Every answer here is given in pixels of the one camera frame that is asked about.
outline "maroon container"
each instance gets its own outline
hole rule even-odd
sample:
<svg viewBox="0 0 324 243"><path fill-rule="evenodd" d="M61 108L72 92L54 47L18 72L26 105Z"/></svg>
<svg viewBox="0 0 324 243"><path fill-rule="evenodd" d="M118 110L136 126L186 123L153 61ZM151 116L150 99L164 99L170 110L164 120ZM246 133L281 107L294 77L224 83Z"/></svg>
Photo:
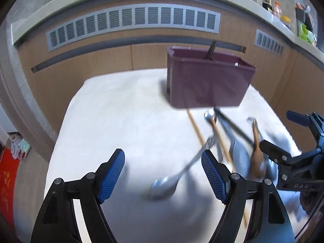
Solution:
<svg viewBox="0 0 324 243"><path fill-rule="evenodd" d="M207 49L167 48L167 91L173 107L239 106L255 73L255 67L238 56Z"/></svg>

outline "red mat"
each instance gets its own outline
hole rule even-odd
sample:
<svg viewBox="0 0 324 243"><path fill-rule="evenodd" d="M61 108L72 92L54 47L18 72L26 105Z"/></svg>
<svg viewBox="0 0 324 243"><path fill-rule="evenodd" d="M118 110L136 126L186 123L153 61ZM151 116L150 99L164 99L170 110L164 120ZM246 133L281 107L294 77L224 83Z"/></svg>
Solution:
<svg viewBox="0 0 324 243"><path fill-rule="evenodd" d="M19 162L12 158L9 149L4 150L0 162L0 212L13 231L15 230L14 188Z"/></svg>

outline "white tablecloth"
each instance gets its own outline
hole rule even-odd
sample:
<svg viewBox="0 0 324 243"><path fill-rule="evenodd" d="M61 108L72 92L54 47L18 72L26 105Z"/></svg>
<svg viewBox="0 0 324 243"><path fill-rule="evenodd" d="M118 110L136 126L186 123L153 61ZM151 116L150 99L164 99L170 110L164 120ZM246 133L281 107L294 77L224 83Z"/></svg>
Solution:
<svg viewBox="0 0 324 243"><path fill-rule="evenodd" d="M200 161L180 180L170 199L146 199L155 179L177 173L200 149L186 110L170 106L165 86L165 69L87 80L68 107L51 157L44 196L55 178L80 179L108 161L116 148L125 152L123 171L111 198L102 204L119 243L208 242L224 209L215 198ZM192 114L207 138L212 130L204 121L205 110L192 109ZM264 138L281 140L285 149L299 154L286 128L252 86L239 107L222 111L252 139L246 118L256 117ZM294 229L299 231L300 218L295 217L300 211L299 194L288 192L286 198L295 204L290 216ZM90 242L80 203L74 200L74 204L82 242ZM237 242L242 242L244 236L242 222Z"/></svg>

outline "bottle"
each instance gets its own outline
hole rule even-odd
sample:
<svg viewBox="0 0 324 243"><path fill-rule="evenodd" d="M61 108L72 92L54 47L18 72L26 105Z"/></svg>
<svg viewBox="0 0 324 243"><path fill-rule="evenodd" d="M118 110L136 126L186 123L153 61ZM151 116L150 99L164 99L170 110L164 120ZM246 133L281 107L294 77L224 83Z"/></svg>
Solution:
<svg viewBox="0 0 324 243"><path fill-rule="evenodd" d="M270 5L269 0L265 0L265 2L262 3L262 7L272 14L272 6Z"/></svg>
<svg viewBox="0 0 324 243"><path fill-rule="evenodd" d="M279 20L281 19L281 7L280 7L280 3L278 1L274 2L274 6L273 6L273 11L272 11L273 15L276 16Z"/></svg>

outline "utensil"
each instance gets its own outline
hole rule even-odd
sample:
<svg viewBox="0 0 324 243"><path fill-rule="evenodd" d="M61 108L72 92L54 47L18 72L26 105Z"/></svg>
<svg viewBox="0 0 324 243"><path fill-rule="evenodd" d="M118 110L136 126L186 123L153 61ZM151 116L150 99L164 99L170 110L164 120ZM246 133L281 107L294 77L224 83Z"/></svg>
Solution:
<svg viewBox="0 0 324 243"><path fill-rule="evenodd" d="M193 118L193 116L191 114L191 111L189 109L187 109L187 115L188 115L189 121L190 121L193 129L195 130L195 133L196 133L196 135L198 137L200 145L203 146L204 143L205 143L205 139L204 139L201 131L199 130L199 127L198 127L197 123L195 122L195 120L194 120L194 118Z"/></svg>
<svg viewBox="0 0 324 243"><path fill-rule="evenodd" d="M225 142L220 134L220 131L216 125L216 116L215 116L215 112L214 110L210 109L209 111L206 111L204 114L205 120L211 125L214 134L218 137L218 140L220 142L220 146L222 147L226 160L229 162L229 164L231 164L234 167L233 164L233 160L228 152L228 150L226 149L226 145Z"/></svg>
<svg viewBox="0 0 324 243"><path fill-rule="evenodd" d="M250 169L250 157L244 145L235 137L229 124L219 117L219 121L228 135L231 146L229 153L232 155L237 173L246 178Z"/></svg>
<svg viewBox="0 0 324 243"><path fill-rule="evenodd" d="M253 127L253 122L255 121L256 122L256 118L255 117L248 117L247 118L247 121L250 122L252 124L252 127ZM259 143L260 141L264 140L260 130L259 130L259 127L258 127L258 124L255 123L255 128L257 130L257 132L259 133L259 136L260 136L260 139L259 139ZM277 176L278 176L278 166L276 165L275 162L273 162L272 160L269 160L268 158L268 155L266 155L265 153L262 153L264 158L265 158L265 165L266 165L266 172L265 172L265 176L264 178L268 178L270 179L271 181L275 181Z"/></svg>
<svg viewBox="0 0 324 243"><path fill-rule="evenodd" d="M266 158L263 152L260 150L260 133L258 130L258 124L256 119L252 122L254 147L251 155L250 175L255 178L264 178L267 169Z"/></svg>
<svg viewBox="0 0 324 243"><path fill-rule="evenodd" d="M213 127L214 134L216 134L218 136L218 139L219 139L219 142L220 142L220 144L221 144L221 146L223 148L226 160L232 166L232 172L237 172L236 169L235 169L235 165L233 163L233 160L232 160L230 154L228 153L228 151L226 149L226 145L224 143L224 140L222 139L221 134L219 132L219 129L218 129L217 125L216 125L217 116L216 116L215 111L213 109L210 109L209 111L206 111L204 117L205 117L205 120ZM250 217L249 217L248 212L247 212L246 209L244 209L243 217L244 217L244 225L245 225L245 227L247 227L248 222L250 220Z"/></svg>
<svg viewBox="0 0 324 243"><path fill-rule="evenodd" d="M201 154L206 149L211 149L215 145L215 138L209 137L199 152L192 158L192 160L178 173L172 176L167 176L159 180L155 180L151 190L150 196L153 199L166 199L174 194L180 178L186 173L190 167L199 160Z"/></svg>
<svg viewBox="0 0 324 243"><path fill-rule="evenodd" d="M212 58L212 55L213 55L214 50L216 48L216 45L217 45L217 41L213 41L210 44L210 47L209 47L208 52L207 52L206 56L204 57L204 59L211 59Z"/></svg>
<svg viewBox="0 0 324 243"><path fill-rule="evenodd" d="M216 115L218 117L221 117L223 120L225 120L226 122L228 122L228 124L231 126L231 128L240 136L242 136L243 139L245 139L252 147L254 145L254 141L252 141L252 139L246 135L245 132L243 132L237 125L236 123L234 123L230 118L228 118L224 113L221 112L220 109L215 109L214 110Z"/></svg>
<svg viewBox="0 0 324 243"><path fill-rule="evenodd" d="M224 156L223 156L221 146L219 144L219 140L216 141L216 147L217 147L218 162L222 163L224 161Z"/></svg>

